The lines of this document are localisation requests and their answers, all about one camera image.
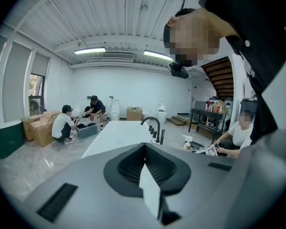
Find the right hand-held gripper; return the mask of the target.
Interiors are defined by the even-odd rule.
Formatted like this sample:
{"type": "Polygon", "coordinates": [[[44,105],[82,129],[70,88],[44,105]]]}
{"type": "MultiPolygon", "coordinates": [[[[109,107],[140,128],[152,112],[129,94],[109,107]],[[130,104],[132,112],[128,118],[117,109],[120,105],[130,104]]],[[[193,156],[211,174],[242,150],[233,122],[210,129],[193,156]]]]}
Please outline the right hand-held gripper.
{"type": "Polygon", "coordinates": [[[217,156],[217,151],[216,151],[216,148],[213,144],[200,147],[195,153],[196,154],[204,154],[204,155],[208,155],[208,156],[217,156]]]}

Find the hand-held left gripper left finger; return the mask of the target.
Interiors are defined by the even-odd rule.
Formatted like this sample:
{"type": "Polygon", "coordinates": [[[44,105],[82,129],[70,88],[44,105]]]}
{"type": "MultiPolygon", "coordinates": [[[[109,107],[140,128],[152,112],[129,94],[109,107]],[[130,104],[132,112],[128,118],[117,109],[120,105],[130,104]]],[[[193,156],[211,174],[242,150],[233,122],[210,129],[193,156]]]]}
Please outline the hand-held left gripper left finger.
{"type": "Polygon", "coordinates": [[[23,205],[42,221],[42,228],[55,229],[160,229],[142,198],[125,197],[113,190],[103,174],[106,163],[135,148],[124,146],[74,161],[39,185],[23,205]],[[63,186],[73,193],[57,215],[44,206],[63,186]]]}

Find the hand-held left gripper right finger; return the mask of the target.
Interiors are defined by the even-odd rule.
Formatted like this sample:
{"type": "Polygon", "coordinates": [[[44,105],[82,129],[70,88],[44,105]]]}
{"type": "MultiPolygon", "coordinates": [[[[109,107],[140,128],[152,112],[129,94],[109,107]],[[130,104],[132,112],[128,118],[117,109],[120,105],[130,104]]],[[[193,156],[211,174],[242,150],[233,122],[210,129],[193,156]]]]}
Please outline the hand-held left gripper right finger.
{"type": "Polygon", "coordinates": [[[226,229],[229,207],[220,189],[233,163],[146,143],[144,228],[226,229]]]}

